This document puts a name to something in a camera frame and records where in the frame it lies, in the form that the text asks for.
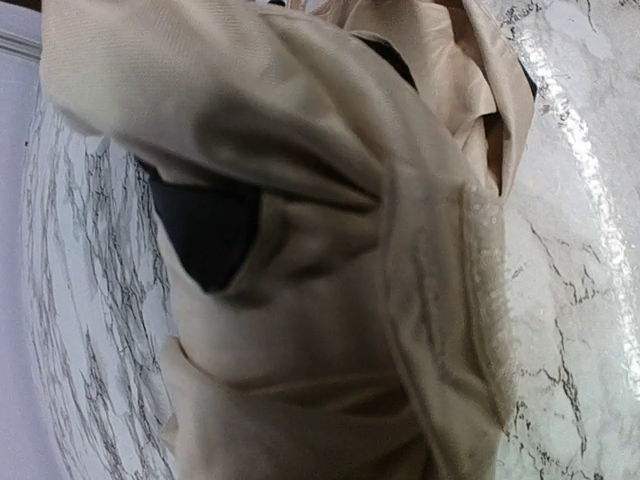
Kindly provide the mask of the beige folding umbrella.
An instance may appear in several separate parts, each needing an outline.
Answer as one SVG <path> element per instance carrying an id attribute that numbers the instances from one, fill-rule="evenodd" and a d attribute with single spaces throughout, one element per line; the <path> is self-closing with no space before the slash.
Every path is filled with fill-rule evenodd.
<path id="1" fill-rule="evenodd" d="M 47 1 L 43 89 L 149 173 L 183 479 L 491 479 L 535 87 L 476 1 Z"/>

